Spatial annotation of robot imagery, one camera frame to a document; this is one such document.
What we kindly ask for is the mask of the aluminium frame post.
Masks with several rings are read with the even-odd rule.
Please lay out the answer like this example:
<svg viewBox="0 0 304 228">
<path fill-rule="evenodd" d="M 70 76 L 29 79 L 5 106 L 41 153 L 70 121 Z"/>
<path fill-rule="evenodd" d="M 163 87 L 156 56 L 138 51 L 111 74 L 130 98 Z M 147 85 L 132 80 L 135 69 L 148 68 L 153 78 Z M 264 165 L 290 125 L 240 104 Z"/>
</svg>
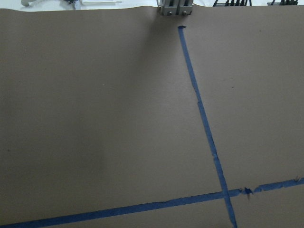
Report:
<svg viewBox="0 0 304 228">
<path fill-rule="evenodd" d="M 157 0 L 157 5 L 163 16 L 187 16 L 192 13 L 193 0 Z"/>
</svg>

